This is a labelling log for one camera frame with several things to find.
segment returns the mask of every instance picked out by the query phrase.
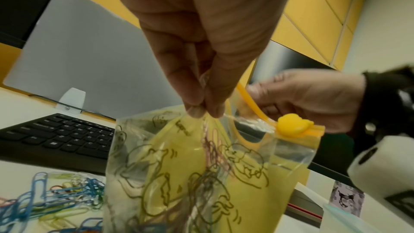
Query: yellow plastic bag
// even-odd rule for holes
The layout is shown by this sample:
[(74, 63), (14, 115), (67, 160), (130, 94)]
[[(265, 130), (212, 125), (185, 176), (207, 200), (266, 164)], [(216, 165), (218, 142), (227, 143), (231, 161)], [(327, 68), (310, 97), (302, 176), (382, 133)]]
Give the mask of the yellow plastic bag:
[(104, 232), (274, 232), (324, 132), (303, 121), (278, 129), (241, 85), (220, 119), (177, 106), (118, 120)]

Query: black keyboard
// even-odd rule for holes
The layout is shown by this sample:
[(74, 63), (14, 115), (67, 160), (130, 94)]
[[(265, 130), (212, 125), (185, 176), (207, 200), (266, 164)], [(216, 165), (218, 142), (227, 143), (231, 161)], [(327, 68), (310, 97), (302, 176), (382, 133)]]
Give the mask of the black keyboard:
[(62, 114), (0, 129), (0, 159), (105, 174), (114, 129)]

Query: pile of paper clips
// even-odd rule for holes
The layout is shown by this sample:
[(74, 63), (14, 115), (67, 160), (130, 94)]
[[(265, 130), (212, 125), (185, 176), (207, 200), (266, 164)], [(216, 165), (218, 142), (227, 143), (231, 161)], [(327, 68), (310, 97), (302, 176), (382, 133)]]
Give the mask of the pile of paper clips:
[[(65, 182), (49, 188), (48, 183), (56, 179)], [(99, 210), (104, 204), (104, 187), (85, 173), (37, 173), (30, 191), (0, 204), (0, 233), (22, 233), (33, 219), (54, 229), (50, 232), (101, 232), (102, 218), (89, 218), (79, 227), (67, 218)]]

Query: hand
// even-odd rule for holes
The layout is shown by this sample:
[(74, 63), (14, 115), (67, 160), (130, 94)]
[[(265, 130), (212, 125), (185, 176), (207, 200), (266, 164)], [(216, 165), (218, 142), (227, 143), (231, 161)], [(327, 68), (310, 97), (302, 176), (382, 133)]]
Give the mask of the hand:
[(365, 92), (363, 75), (328, 69), (287, 70), (269, 81), (248, 87), (262, 111), (274, 120), (296, 113), (328, 133), (352, 129)]
[[(287, 0), (121, 0), (189, 113), (213, 117), (267, 46)], [(206, 86), (200, 76), (209, 72)]]

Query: sleeve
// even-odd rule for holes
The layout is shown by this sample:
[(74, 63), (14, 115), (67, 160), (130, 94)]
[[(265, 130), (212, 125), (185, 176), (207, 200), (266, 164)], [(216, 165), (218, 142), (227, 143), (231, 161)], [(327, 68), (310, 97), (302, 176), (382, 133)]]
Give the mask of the sleeve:
[[(414, 122), (414, 67), (384, 73), (365, 72), (366, 90), (354, 127), (354, 155), (374, 146), (386, 135), (410, 133)], [(411, 94), (412, 109), (407, 107), (401, 91)]]

